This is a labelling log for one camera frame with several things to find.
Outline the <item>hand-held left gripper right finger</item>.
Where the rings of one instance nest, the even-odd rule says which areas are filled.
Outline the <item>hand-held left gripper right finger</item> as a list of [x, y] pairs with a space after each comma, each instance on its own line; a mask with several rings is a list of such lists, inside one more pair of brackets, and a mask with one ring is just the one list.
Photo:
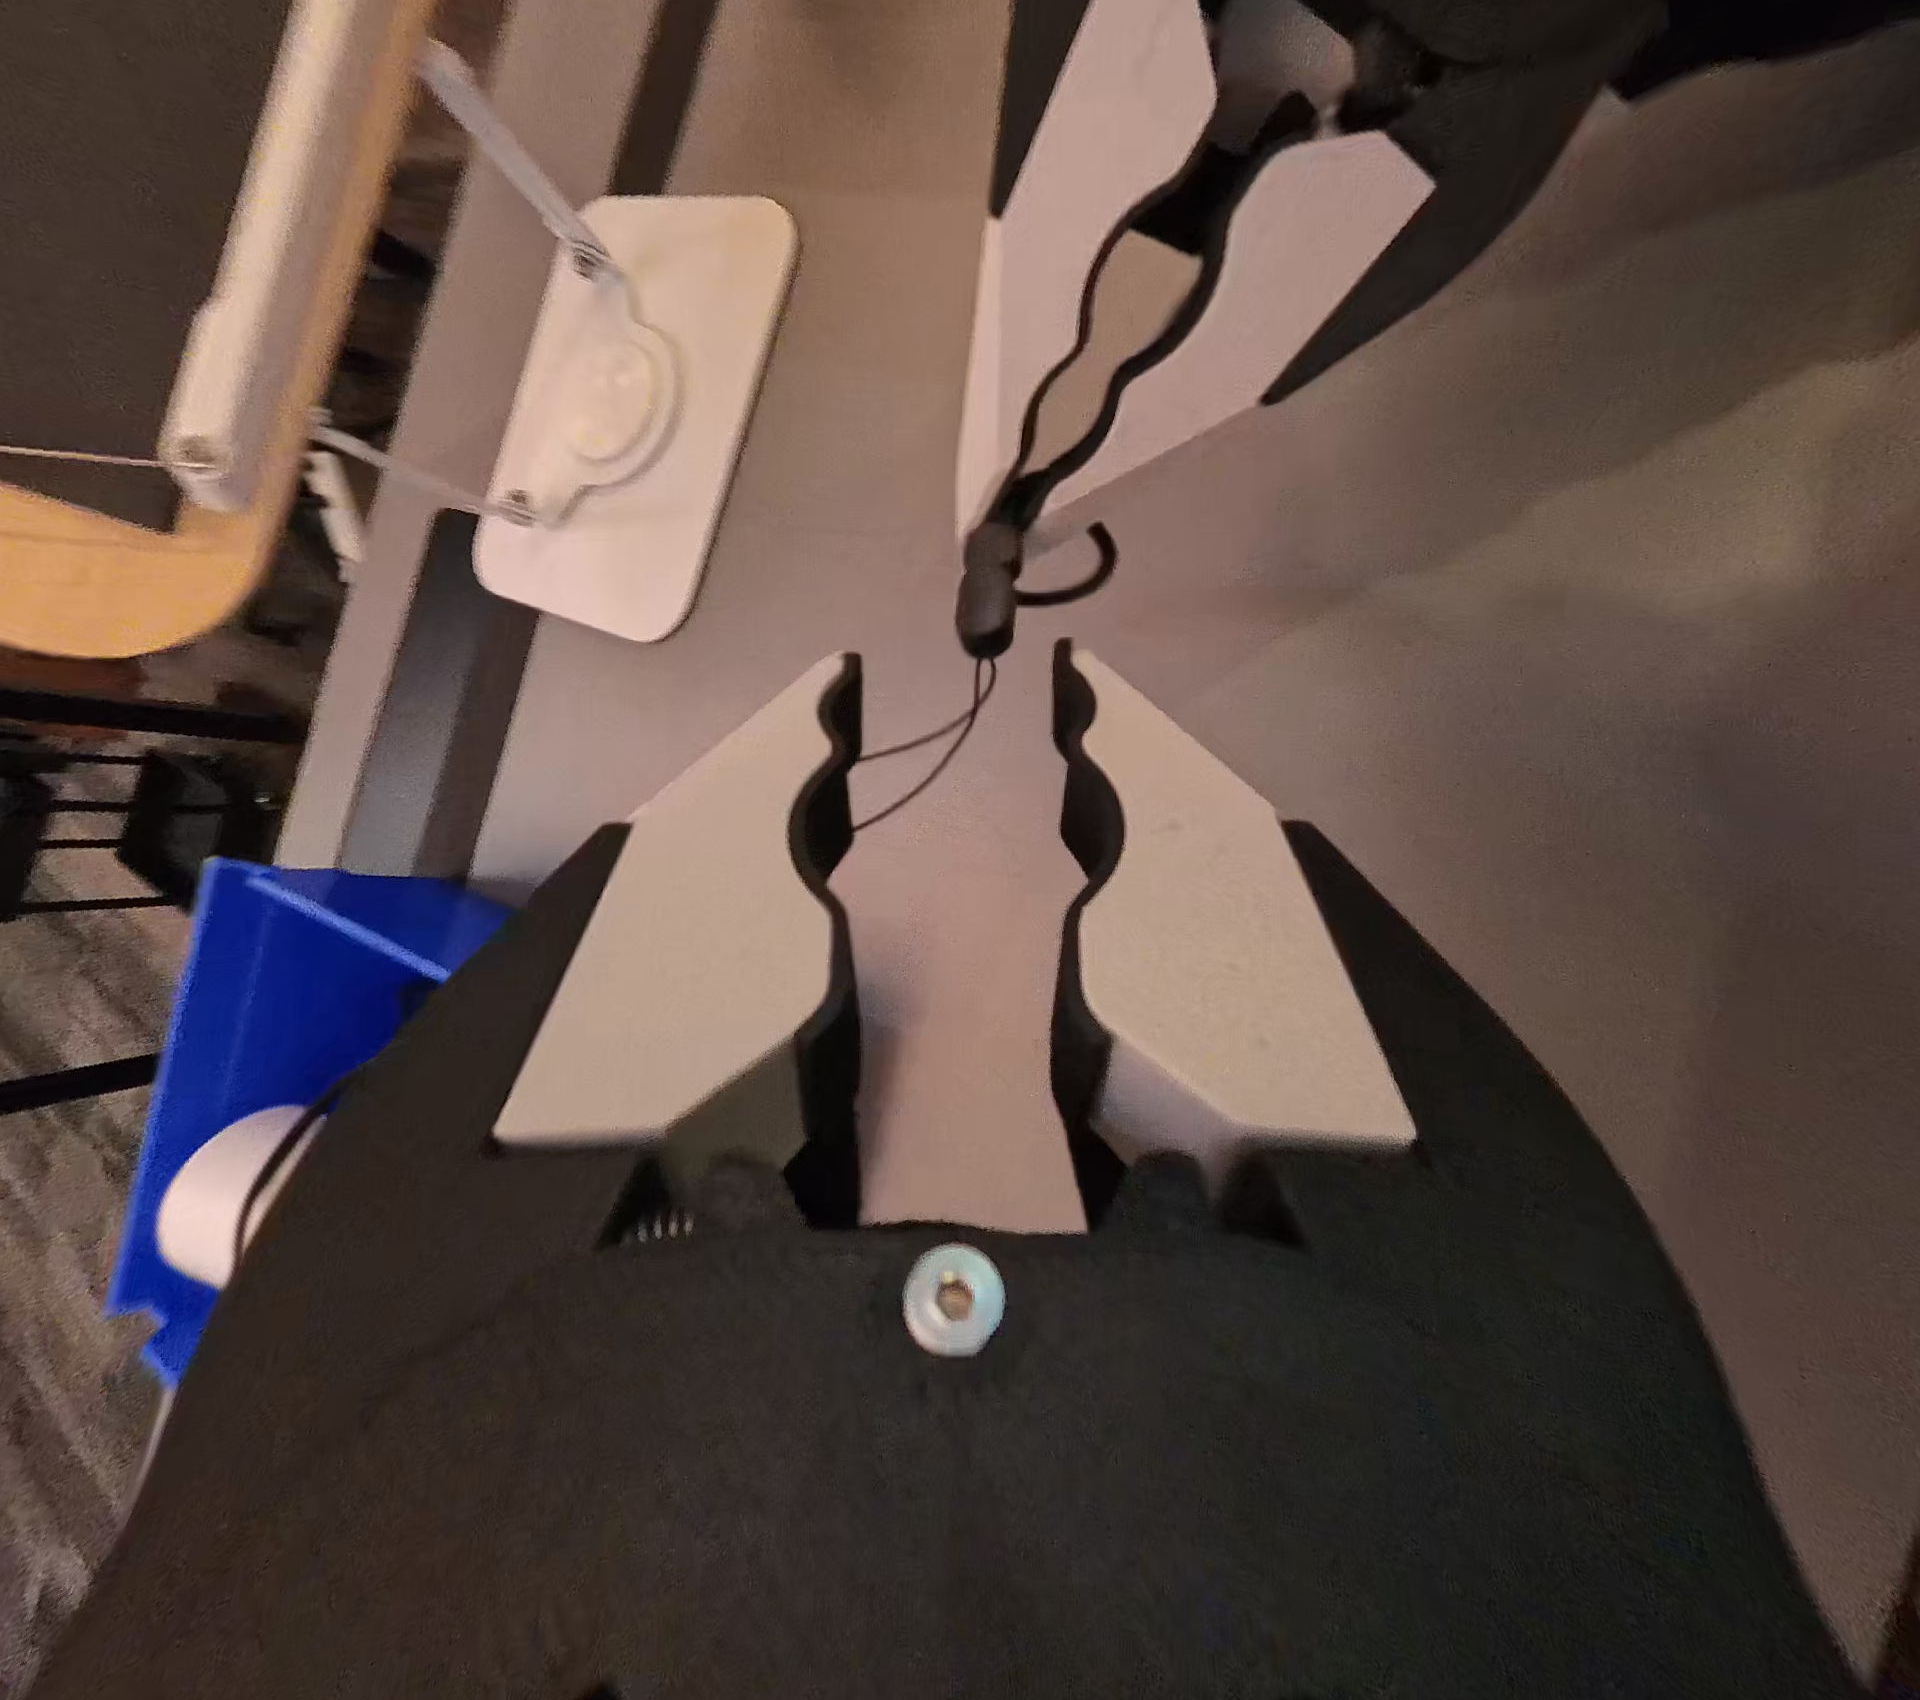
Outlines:
[[1238, 1206], [1261, 1157], [1403, 1157], [1411, 1113], [1308, 866], [1228, 766], [1088, 644], [1049, 656], [1057, 926], [1049, 1095], [1085, 1223], [1145, 1157]]

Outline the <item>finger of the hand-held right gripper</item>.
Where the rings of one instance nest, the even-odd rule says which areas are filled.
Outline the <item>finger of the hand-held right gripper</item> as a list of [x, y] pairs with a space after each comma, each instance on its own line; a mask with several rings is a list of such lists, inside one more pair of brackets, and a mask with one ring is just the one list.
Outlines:
[[1030, 396], [1073, 354], [1099, 239], [1178, 179], [1212, 93], [1204, 0], [1088, 0], [1075, 10], [1007, 204], [989, 214], [979, 247], [954, 535], [989, 509]]
[[[1209, 306], [1159, 366], [1128, 376], [1105, 439], [1049, 496], [1049, 515], [1088, 515], [1088, 499], [1119, 475], [1257, 411], [1423, 195], [1432, 179], [1385, 128], [1269, 154], [1228, 214]], [[1093, 287], [1088, 354], [1049, 401], [1045, 451], [1057, 451], [1073, 424], [1093, 416], [1105, 376], [1169, 322], [1194, 277], [1194, 257], [1149, 234], [1119, 239]]]

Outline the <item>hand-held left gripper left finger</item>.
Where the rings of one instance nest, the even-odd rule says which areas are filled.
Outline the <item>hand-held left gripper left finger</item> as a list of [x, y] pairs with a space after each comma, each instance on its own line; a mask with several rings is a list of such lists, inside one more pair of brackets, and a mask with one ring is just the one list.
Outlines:
[[861, 988], [829, 893], [856, 761], [861, 650], [825, 650], [632, 810], [498, 1155], [636, 1148], [679, 1206], [758, 1157], [805, 1223], [861, 1223]]

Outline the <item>blue plastic bin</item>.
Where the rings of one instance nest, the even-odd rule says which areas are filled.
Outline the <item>blue plastic bin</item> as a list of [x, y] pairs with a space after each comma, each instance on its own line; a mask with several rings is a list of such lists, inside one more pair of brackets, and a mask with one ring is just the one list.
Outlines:
[[216, 1288], [159, 1263], [150, 1219], [183, 1157], [265, 1104], [312, 1104], [368, 1063], [510, 906], [441, 875], [212, 857], [173, 1002], [121, 1206], [110, 1319], [150, 1319], [140, 1363], [174, 1387]]

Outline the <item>white bottle with black cap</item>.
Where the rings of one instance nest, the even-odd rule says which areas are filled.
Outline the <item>white bottle with black cap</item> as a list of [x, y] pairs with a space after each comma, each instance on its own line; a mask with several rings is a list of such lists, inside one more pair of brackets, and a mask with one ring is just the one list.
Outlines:
[[159, 1194], [159, 1263], [201, 1288], [229, 1288], [315, 1129], [315, 1104], [265, 1104], [203, 1133]]

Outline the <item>wooden board with black mat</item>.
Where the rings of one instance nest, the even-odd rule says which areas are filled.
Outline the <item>wooden board with black mat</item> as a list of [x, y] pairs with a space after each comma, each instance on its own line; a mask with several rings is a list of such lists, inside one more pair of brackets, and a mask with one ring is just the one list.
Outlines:
[[[252, 508], [201, 509], [166, 471], [7, 456], [7, 644], [148, 656], [252, 591], [368, 257], [430, 10], [392, 0]], [[285, 23], [288, 0], [7, 0], [7, 439], [159, 451]]]

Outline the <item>black metal frame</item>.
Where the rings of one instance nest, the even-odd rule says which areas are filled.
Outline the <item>black metal frame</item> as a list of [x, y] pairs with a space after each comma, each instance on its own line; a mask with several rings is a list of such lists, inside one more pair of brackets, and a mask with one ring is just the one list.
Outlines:
[[[57, 689], [7, 650], [7, 926], [191, 913], [203, 857], [265, 857], [274, 794], [233, 755], [301, 755], [307, 715], [274, 701], [148, 701]], [[48, 855], [105, 855], [140, 893], [28, 893]]]

